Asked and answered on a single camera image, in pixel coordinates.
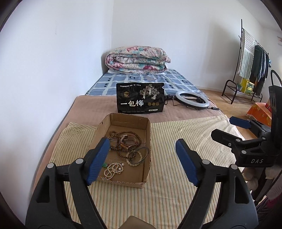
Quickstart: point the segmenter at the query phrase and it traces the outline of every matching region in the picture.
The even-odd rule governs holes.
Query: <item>ceiling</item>
[[[262,27],[281,32],[277,22],[260,0],[237,0],[240,2],[262,25]]]

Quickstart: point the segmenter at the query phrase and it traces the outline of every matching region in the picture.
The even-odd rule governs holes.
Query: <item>pearl necklace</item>
[[[107,180],[114,177],[115,174],[121,174],[123,171],[124,163],[112,163],[104,171],[104,176]]]

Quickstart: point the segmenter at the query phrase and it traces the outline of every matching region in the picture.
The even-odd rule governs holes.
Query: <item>hanging clothes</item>
[[[264,65],[264,50],[259,46],[255,46],[253,65],[251,70],[250,81],[256,85],[257,80],[261,78],[262,67]]]
[[[251,75],[254,52],[255,52],[255,39],[243,29],[241,38],[240,58],[237,74],[242,78],[249,79]]]
[[[265,79],[268,76],[268,67],[269,67],[269,56],[266,52],[264,52],[265,55],[265,71],[264,75],[260,78],[260,80],[257,82],[257,85],[254,87],[253,91],[260,96],[264,87]]]

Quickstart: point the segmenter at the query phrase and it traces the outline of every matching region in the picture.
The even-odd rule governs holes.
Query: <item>brown blanket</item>
[[[210,107],[215,107],[215,105],[211,102]],[[117,107],[115,96],[77,97],[62,124],[54,134],[54,137],[44,154],[35,177],[34,187],[37,185],[41,174],[50,161],[55,144],[61,132],[68,126],[70,122],[89,126],[98,126],[106,115],[116,112]],[[217,115],[222,115],[222,112],[211,109],[195,110],[193,108],[187,108],[186,106],[173,106],[172,101],[168,101],[168,104],[164,106],[163,112],[142,115],[140,114],[140,116],[149,118],[151,123],[188,120],[191,118],[201,118]]]

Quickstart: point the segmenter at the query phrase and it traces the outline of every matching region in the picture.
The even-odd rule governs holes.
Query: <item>wristwatch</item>
[[[131,145],[126,145],[124,140],[133,140],[134,141],[134,144],[131,144]],[[136,146],[137,146],[137,139],[136,137],[132,136],[132,135],[128,135],[128,134],[125,134],[122,136],[121,140],[120,140],[120,146],[127,149],[127,150],[132,150],[134,149]]]

